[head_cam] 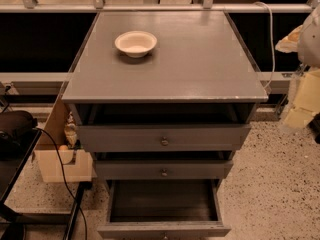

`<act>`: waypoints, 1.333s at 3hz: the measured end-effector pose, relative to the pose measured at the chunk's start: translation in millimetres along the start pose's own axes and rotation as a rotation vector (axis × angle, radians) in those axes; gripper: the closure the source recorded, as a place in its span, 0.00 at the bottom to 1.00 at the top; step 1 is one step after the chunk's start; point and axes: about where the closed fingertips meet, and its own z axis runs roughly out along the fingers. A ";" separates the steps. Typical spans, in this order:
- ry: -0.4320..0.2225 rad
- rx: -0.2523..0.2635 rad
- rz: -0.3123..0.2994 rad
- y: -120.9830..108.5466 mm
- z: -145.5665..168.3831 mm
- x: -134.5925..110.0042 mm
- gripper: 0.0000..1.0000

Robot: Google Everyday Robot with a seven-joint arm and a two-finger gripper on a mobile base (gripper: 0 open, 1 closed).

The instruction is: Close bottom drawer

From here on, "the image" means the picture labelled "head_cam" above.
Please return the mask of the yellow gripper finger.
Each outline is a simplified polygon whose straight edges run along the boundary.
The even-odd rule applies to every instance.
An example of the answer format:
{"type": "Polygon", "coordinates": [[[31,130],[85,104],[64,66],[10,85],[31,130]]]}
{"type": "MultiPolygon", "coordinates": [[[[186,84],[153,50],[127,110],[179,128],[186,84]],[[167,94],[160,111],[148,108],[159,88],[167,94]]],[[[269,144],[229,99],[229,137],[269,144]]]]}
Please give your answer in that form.
{"type": "Polygon", "coordinates": [[[283,123],[292,129],[306,127],[314,118],[315,114],[302,108],[291,108],[283,123]]]}
{"type": "Polygon", "coordinates": [[[275,49],[283,53],[298,52],[298,41],[302,26],[293,29],[287,36],[282,38],[275,46],[275,49]]]}

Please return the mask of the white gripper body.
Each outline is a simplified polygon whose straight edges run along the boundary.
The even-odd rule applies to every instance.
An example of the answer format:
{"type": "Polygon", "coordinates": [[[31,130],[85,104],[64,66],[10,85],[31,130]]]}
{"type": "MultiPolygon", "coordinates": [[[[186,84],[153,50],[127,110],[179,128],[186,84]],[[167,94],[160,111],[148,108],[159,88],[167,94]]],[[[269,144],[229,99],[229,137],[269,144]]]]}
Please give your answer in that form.
{"type": "Polygon", "coordinates": [[[312,67],[301,79],[294,99],[294,107],[309,111],[312,114],[320,113],[320,69],[312,67]]]}

